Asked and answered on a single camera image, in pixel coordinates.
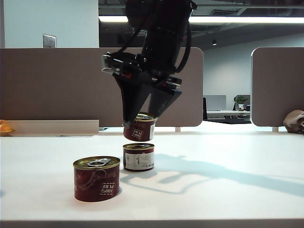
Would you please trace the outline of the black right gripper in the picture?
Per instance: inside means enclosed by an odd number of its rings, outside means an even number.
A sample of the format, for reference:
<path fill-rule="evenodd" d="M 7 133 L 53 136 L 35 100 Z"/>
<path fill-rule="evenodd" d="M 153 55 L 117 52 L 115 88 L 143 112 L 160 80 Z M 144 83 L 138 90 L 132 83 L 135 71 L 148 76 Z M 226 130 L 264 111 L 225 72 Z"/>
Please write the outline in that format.
<path fill-rule="evenodd" d="M 132 54 L 116 51 L 102 55 L 102 71 L 109 72 L 121 89 L 123 126 L 129 128 L 151 94 L 148 113 L 160 117 L 182 94 L 176 61 L 179 51 Z"/>

